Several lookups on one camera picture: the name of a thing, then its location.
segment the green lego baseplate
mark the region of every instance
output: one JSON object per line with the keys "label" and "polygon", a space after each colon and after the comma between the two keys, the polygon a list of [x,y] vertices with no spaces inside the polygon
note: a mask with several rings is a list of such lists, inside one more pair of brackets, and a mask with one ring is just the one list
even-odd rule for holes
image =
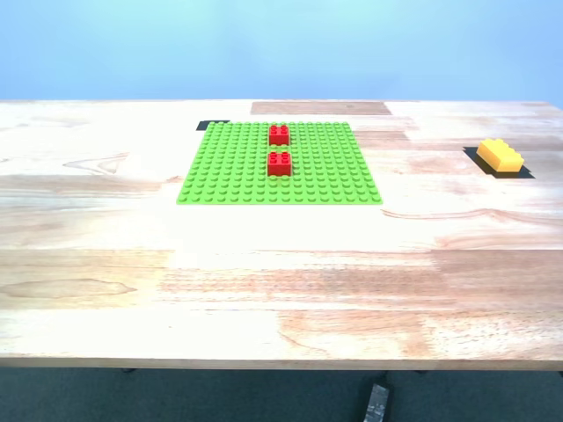
{"label": "green lego baseplate", "polygon": [[[288,145],[268,128],[289,127]],[[291,176],[268,176],[269,152],[291,154]],[[210,123],[178,204],[382,204],[347,123]]]}

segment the lego brick stud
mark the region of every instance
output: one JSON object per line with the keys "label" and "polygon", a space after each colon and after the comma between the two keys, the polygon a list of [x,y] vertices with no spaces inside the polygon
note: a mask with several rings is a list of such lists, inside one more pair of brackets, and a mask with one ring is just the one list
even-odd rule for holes
{"label": "lego brick stud", "polygon": [[268,176],[291,176],[291,155],[288,152],[270,152],[267,156]]}
{"label": "lego brick stud", "polygon": [[268,140],[270,145],[289,145],[289,127],[286,125],[270,126]]}

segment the wood grain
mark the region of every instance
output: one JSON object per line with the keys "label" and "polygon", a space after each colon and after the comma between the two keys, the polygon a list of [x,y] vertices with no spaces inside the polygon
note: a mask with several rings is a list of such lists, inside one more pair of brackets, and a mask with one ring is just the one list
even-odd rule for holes
{"label": "wood grain", "polygon": [[383,101],[255,101],[255,114],[390,115]]}
{"label": "wood grain", "polygon": [[[348,121],[384,205],[177,207],[213,119]],[[561,274],[546,103],[0,103],[0,365],[563,370]]]}

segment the darker wood plank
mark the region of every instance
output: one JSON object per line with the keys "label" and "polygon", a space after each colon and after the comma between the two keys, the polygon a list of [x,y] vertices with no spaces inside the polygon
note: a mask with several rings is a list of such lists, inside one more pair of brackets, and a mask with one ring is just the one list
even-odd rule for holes
{"label": "darker wood plank", "polygon": [[432,251],[458,308],[563,310],[563,251]]}
{"label": "darker wood plank", "polygon": [[345,114],[390,116],[383,101],[255,101],[251,114]]}

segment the wooden table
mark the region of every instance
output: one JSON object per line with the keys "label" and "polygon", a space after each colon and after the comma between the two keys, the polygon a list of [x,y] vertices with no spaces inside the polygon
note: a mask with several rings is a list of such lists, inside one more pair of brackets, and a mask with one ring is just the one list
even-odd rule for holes
{"label": "wooden table", "polygon": [[[347,121],[384,204],[177,206],[200,120]],[[563,112],[0,103],[0,364],[563,370]]]}

